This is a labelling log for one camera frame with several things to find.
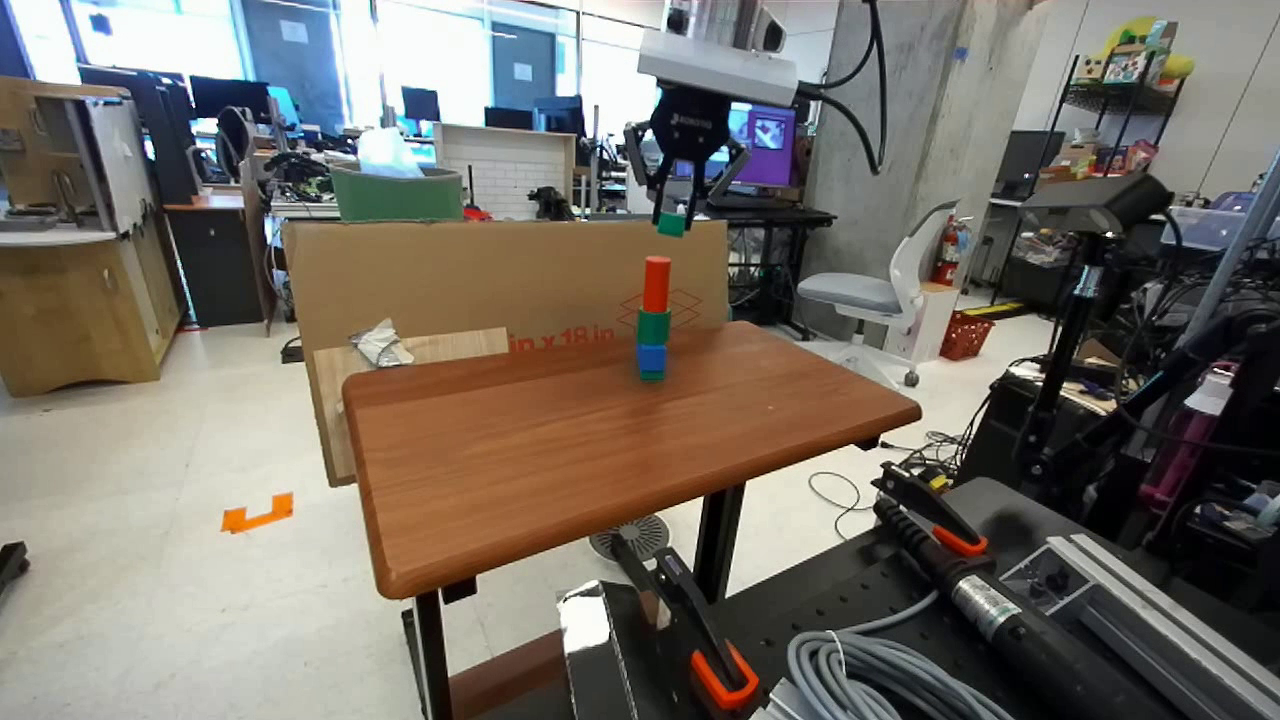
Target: orange clamp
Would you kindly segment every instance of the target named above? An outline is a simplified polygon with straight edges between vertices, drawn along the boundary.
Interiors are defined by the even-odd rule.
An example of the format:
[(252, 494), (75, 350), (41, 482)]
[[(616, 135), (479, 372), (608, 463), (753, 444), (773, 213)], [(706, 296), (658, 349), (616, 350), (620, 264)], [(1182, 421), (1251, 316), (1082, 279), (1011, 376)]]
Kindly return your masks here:
[(716, 674), (716, 667), (702, 646), (687, 656), (687, 674), (716, 712), (737, 714), (737, 712), (750, 712), (753, 698), (761, 695), (761, 674), (732, 645), (730, 645), (730, 656), (732, 656), (732, 667), (743, 674), (742, 688), (726, 688), (726, 680)]

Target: tabletop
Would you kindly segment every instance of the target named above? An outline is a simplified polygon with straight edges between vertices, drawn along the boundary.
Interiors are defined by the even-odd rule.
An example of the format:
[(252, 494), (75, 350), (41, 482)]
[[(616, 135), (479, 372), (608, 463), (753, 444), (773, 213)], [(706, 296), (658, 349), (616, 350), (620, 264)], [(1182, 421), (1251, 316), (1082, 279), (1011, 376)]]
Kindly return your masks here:
[(753, 322), (687, 330), (664, 384), (628, 344), (346, 384), (376, 589), (393, 600), (743, 482), (920, 414)]

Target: box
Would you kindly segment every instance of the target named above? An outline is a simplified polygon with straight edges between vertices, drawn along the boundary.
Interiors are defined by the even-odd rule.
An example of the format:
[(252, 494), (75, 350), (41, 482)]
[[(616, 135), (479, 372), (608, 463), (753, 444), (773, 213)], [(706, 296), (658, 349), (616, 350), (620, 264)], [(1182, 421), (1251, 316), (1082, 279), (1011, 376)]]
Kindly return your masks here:
[(976, 311), (953, 311), (947, 335), (945, 335), (945, 360), (968, 360), (986, 350), (986, 340), (994, 330), (994, 316), (976, 316)]
[(329, 482), (354, 480), (331, 380), (321, 380), (346, 376), (347, 350), (329, 349), (382, 319), (402, 335), (509, 328), (512, 350), (632, 344), (645, 255), (673, 255), (677, 335), (730, 319), (726, 224), (683, 238), (652, 224), (288, 224), (283, 238)]

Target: table leg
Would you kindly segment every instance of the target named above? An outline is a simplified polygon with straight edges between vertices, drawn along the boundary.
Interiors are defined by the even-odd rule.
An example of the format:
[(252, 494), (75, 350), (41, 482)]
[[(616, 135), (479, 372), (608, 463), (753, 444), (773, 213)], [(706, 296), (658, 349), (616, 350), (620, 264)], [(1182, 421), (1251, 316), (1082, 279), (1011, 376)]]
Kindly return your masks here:
[(730, 592), (737, 519), (743, 511), (743, 482), (732, 482), (706, 501), (706, 519), (697, 527), (692, 577), (710, 602), (720, 602)]
[(405, 612), (405, 641), (426, 714), (454, 720), (439, 592), (414, 600), (414, 606)]

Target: window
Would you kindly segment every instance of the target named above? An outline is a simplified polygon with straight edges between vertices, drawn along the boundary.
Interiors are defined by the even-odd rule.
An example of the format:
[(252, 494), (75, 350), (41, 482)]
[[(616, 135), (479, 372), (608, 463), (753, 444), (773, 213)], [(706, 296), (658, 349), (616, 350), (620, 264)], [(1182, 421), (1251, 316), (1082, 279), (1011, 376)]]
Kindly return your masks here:
[(245, 75), (231, 0), (75, 0), (90, 62)]
[(586, 15), (586, 104), (599, 104), (599, 139), (652, 115), (658, 79), (642, 75), (642, 27)]
[(457, 3), (384, 0), (376, 41), (393, 108), (405, 85), (436, 86), (449, 124), (485, 124), (493, 97), (485, 15)]

